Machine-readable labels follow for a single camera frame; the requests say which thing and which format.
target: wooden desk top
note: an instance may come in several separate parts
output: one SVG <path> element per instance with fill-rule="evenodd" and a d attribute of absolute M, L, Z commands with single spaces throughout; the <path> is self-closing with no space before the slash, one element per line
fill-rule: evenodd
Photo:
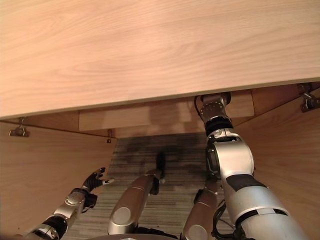
<path fill-rule="evenodd" d="M 318 0 L 0 4 L 0 119 L 320 76 Z"/>

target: wooden panel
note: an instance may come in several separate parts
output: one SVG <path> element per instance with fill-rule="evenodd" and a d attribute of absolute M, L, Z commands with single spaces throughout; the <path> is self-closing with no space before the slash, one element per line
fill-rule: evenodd
<path fill-rule="evenodd" d="M 22 234 L 42 223 L 73 188 L 97 168 L 109 167 L 116 140 L 28 127 L 30 137 L 10 137 L 0 123 L 1 232 Z"/>
<path fill-rule="evenodd" d="M 313 80 L 316 80 L 316 82 L 311 83 L 311 88 L 313 90 L 320 88 L 320 78 L 314 78 Z M 256 116 L 299 97 L 296 84 L 254 88 L 251 91 Z"/>
<path fill-rule="evenodd" d="M 239 117 L 232 119 L 233 126 L 237 126 L 251 117 Z M 141 136 L 169 135 L 169 134 L 206 134 L 204 123 L 201 120 L 192 122 L 179 122 L 175 124 L 164 125 L 146 125 L 146 126 L 129 126 L 113 129 L 114 136 L 120 138 L 131 138 Z"/>
<path fill-rule="evenodd" d="M 318 0 L 3 0 L 1 118 L 302 82 Z"/>
<path fill-rule="evenodd" d="M 255 115 L 251 91 L 233 92 L 226 113 L 231 118 Z M 188 97 L 82 110 L 79 115 L 79 130 L 168 125 L 194 122 L 197 119 L 199 117 L 194 107 L 194 97 Z"/>
<path fill-rule="evenodd" d="M 314 91 L 320 97 L 320 89 Z M 252 150 L 256 177 L 280 197 L 310 239 L 320 236 L 320 109 L 295 99 L 236 127 Z"/>
<path fill-rule="evenodd" d="M 12 123 L 19 123 L 18 118 L 10 119 L 9 121 Z M 79 111 L 65 111 L 28 116 L 24 119 L 23 123 L 27 126 L 79 132 Z"/>

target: hinge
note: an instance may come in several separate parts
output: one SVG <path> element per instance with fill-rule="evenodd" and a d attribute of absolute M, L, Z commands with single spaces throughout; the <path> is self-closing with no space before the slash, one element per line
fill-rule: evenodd
<path fill-rule="evenodd" d="M 316 98 L 310 93 L 311 84 L 309 82 L 297 84 L 299 94 L 303 98 L 303 102 L 300 105 L 303 113 L 309 112 L 314 109 L 320 108 L 320 99 Z"/>
<path fill-rule="evenodd" d="M 27 129 L 23 126 L 25 117 L 19 118 L 19 126 L 15 129 L 12 129 L 9 131 L 9 136 L 11 137 L 25 137 L 28 138 L 30 135 L 30 132 L 27 131 Z"/>
<path fill-rule="evenodd" d="M 111 143 L 111 137 L 112 137 L 112 130 L 108 129 L 108 138 L 105 140 L 106 144 L 110 144 Z"/>

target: gray carpet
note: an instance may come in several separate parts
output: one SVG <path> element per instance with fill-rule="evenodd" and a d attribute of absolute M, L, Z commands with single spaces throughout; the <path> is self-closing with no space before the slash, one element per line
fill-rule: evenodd
<path fill-rule="evenodd" d="M 206 143 L 206 137 L 200 133 L 120 139 L 108 172 L 115 182 L 103 187 L 95 208 L 82 214 L 63 239 L 83 240 L 106 235 L 110 214 L 121 194 L 133 180 L 155 168 L 158 152 L 166 154 L 165 182 L 160 184 L 158 195 L 149 196 L 139 226 L 178 237 L 198 189 L 204 187 Z M 219 194 L 218 201 L 222 199 L 223 195 Z M 226 212 L 221 219 L 230 222 Z M 223 222 L 219 222 L 218 229 L 222 233 L 232 231 Z"/>

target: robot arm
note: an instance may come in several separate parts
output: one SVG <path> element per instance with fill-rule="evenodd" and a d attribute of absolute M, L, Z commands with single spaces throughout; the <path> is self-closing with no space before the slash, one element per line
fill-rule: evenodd
<path fill-rule="evenodd" d="M 81 188 L 75 188 L 65 198 L 64 203 L 54 211 L 42 224 L 38 225 L 26 238 L 34 240 L 60 240 L 77 217 L 93 208 L 97 202 L 97 195 L 90 193 L 93 189 L 112 183 L 113 178 L 101 180 L 105 167 L 93 172 L 83 183 Z"/>
<path fill-rule="evenodd" d="M 198 112 L 207 135 L 206 161 L 209 174 L 221 180 L 225 204 L 215 218 L 227 208 L 233 234 L 220 234 L 213 226 L 212 236 L 218 240 L 306 240 L 296 221 L 278 198 L 254 176 L 254 159 L 250 148 L 234 132 L 225 113 L 230 102 L 228 93 L 204 95 Z"/>

